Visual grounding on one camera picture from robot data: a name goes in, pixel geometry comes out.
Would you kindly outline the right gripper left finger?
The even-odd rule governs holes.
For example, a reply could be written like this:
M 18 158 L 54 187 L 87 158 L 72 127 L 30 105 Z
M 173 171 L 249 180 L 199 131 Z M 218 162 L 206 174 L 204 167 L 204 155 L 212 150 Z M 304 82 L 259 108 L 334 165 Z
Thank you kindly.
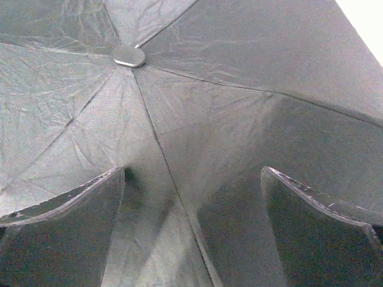
M 101 286 L 124 168 L 1 217 L 1 286 Z

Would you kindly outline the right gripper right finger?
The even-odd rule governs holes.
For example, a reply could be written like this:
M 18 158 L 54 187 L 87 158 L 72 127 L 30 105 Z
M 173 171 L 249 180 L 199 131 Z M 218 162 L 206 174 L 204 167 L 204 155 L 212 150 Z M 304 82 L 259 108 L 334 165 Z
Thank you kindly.
M 287 286 L 382 286 L 382 214 L 271 168 L 261 189 Z

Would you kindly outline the black folding umbrella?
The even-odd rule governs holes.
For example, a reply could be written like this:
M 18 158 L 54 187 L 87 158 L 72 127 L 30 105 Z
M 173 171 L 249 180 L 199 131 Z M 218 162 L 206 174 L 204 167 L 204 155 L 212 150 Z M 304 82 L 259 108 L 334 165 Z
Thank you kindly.
M 382 65 L 336 1 L 2 1 L 1 214 L 121 166 L 104 286 L 284 286 L 261 170 L 382 212 Z

